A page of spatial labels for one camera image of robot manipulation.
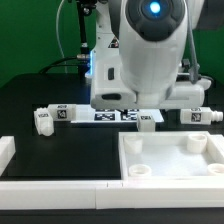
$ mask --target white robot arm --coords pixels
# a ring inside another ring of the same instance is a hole
[[[108,48],[109,44],[103,49],[102,39],[111,38],[108,36],[111,31],[107,25],[98,24],[101,38],[98,37],[93,51],[92,107],[181,109],[201,106],[204,90],[211,82],[204,79],[195,83],[176,82],[176,79],[186,44],[189,12],[192,28],[195,28],[204,0],[188,0],[188,7],[186,0],[117,2],[120,4],[119,50]],[[97,8],[98,21],[102,23],[100,17],[108,13],[108,6],[101,4]]]

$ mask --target black table surface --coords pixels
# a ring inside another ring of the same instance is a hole
[[[224,86],[215,82],[204,106],[224,111]],[[48,104],[89,104],[90,86],[74,74],[23,74],[0,89],[0,137],[14,136],[16,154],[0,181],[119,180],[118,133],[134,124],[55,122],[51,137],[39,136],[33,111]],[[223,122],[182,125],[180,112],[163,112],[157,131],[223,134]],[[0,223],[222,223],[223,208],[0,211]]]

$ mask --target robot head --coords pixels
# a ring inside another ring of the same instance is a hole
[[[131,27],[147,41],[162,41],[172,35],[185,15],[184,0],[128,0],[126,17]]]

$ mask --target qr code sticker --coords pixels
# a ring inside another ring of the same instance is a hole
[[[66,110],[58,110],[58,119],[66,119],[67,118],[67,111]]]
[[[141,120],[151,120],[150,116],[141,116]]]
[[[200,122],[201,121],[201,114],[200,113],[192,113],[191,121],[192,122]]]
[[[115,121],[115,114],[113,113],[98,113],[95,114],[95,121]]]
[[[96,112],[114,112],[115,110],[112,109],[97,109]]]
[[[136,121],[137,114],[136,113],[128,113],[128,114],[121,114],[122,121]]]

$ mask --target green wall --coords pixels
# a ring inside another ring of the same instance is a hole
[[[61,14],[61,40],[66,56],[79,53],[78,18],[74,3],[66,2]],[[22,73],[36,73],[61,58],[55,20],[61,0],[0,1],[0,86]],[[95,15],[86,18],[88,42],[95,43]],[[224,82],[224,29],[195,31],[201,72]],[[63,72],[54,69],[52,72]]]

